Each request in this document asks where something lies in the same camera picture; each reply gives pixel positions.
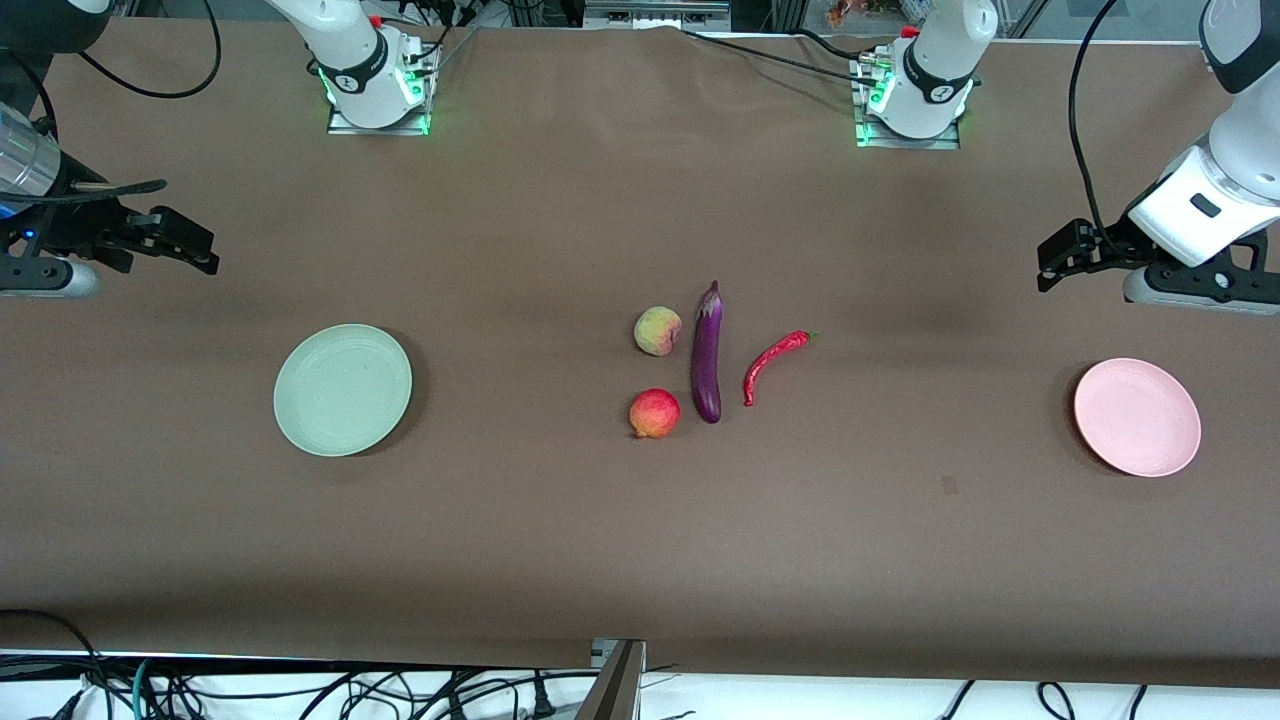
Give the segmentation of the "red round pomegranate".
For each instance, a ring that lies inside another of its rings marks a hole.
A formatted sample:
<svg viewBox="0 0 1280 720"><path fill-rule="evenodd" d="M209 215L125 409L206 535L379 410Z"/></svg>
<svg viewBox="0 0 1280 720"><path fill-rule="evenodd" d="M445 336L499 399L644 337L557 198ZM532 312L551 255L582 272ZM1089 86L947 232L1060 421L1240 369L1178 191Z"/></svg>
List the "red round pomegranate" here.
<svg viewBox="0 0 1280 720"><path fill-rule="evenodd" d="M650 388L631 402L628 423L637 439L662 439L675 430L681 414L680 402L669 391Z"/></svg>

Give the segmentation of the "brown table cloth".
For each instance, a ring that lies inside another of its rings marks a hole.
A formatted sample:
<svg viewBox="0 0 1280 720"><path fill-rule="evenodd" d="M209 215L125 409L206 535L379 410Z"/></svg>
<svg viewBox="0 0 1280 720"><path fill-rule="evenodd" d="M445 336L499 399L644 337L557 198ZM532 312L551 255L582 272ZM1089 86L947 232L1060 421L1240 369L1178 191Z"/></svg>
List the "brown table cloth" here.
<svg viewBox="0 0 1280 720"><path fill-rule="evenodd" d="M183 100L50 68L68 150L164 178L221 266L0 299L0 609L106 651L527 667L635 637L686 673L1280 685L1280 318L1115 272L1038 292L1085 208L1073 47L991 47L947 152L861 149L837 79L672 28L453 32L428 136L330 136L291 26L221 36ZM340 324L392 334L413 393L319 457L273 389ZM1114 357L1196 401L1183 470L1080 438ZM650 388L682 414L637 439Z"/></svg>

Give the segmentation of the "purple eggplant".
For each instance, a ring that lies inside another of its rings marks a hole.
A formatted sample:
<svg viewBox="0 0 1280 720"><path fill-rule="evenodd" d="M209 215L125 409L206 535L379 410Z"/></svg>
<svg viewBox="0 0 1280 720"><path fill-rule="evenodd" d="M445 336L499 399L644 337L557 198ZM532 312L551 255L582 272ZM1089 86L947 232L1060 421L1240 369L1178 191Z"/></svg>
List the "purple eggplant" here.
<svg viewBox="0 0 1280 720"><path fill-rule="evenodd" d="M719 283L713 281L698 305L690 375L696 413L710 424L722 416L718 366L722 318Z"/></svg>

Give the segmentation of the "yellow-pink peach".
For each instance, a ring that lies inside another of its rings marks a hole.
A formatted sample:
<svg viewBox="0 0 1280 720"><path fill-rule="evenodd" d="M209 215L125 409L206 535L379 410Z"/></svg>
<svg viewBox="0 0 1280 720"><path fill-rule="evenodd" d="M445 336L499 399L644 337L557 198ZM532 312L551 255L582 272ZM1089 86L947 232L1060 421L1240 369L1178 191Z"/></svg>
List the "yellow-pink peach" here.
<svg viewBox="0 0 1280 720"><path fill-rule="evenodd" d="M649 307L635 322L634 342L643 352L664 357L673 351L682 327L682 319L675 310L666 306Z"/></svg>

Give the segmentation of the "red chili pepper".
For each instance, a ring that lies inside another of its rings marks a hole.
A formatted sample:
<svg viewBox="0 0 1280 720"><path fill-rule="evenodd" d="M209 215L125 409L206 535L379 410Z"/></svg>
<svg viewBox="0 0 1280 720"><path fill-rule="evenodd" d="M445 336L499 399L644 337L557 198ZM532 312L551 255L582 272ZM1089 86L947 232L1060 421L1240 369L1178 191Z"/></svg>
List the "red chili pepper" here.
<svg viewBox="0 0 1280 720"><path fill-rule="evenodd" d="M756 387L759 383L760 374L764 369L776 359L782 357L786 354L800 350L808 346L815 337L818 332L809 331L792 331L786 336L777 340L768 348L764 348L756 359L748 368L742 378L742 405L745 407L753 407L756 402Z"/></svg>

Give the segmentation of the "pink plate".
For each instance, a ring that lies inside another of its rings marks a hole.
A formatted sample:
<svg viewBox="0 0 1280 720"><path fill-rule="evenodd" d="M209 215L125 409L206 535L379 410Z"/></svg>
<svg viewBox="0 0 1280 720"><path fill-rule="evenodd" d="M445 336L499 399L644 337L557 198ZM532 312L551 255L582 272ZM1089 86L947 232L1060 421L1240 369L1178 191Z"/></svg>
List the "pink plate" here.
<svg viewBox="0 0 1280 720"><path fill-rule="evenodd" d="M1071 397L1071 414L1085 446L1132 477L1170 477L1201 447L1196 401L1174 375L1134 357L1114 357L1087 369Z"/></svg>

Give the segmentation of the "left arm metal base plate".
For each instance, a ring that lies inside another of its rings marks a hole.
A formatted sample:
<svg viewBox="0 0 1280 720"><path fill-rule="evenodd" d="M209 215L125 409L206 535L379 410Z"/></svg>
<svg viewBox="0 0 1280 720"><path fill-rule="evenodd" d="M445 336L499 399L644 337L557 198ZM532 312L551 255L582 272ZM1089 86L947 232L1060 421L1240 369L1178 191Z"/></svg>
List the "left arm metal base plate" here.
<svg viewBox="0 0 1280 720"><path fill-rule="evenodd" d="M878 149L956 150L960 147L960 117L965 111L968 85L956 100L924 101L919 90L900 79L893 60L881 46L849 63L854 128L858 146Z"/></svg>

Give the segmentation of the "silver aluminium frame bar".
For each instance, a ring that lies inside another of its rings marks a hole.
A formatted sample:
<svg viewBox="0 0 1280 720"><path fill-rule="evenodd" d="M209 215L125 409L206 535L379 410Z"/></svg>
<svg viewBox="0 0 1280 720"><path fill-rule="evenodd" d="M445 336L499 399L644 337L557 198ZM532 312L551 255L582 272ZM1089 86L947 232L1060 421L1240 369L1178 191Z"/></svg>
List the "silver aluminium frame bar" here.
<svg viewBox="0 0 1280 720"><path fill-rule="evenodd" d="M582 0L580 14L585 29L732 29L730 0Z"/></svg>

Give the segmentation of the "light green plate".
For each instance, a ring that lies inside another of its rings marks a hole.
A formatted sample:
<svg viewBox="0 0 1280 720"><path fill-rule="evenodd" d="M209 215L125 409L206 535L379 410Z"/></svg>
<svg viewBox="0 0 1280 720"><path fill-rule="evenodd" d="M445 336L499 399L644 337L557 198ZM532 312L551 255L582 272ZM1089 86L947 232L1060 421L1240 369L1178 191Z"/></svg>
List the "light green plate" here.
<svg viewBox="0 0 1280 720"><path fill-rule="evenodd" d="M340 324L302 341L273 389L282 434L319 457L361 454L401 423L413 393L408 354L374 325Z"/></svg>

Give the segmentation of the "red orange background items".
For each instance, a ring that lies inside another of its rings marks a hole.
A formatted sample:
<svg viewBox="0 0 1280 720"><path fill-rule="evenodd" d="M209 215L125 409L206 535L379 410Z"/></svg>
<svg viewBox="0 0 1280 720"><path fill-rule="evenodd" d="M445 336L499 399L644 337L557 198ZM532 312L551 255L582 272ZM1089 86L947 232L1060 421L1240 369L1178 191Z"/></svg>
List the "red orange background items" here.
<svg viewBox="0 0 1280 720"><path fill-rule="evenodd" d="M851 15L890 18L896 15L904 24L918 24L932 12L934 0L831 0L826 19L829 27L842 27Z"/></svg>

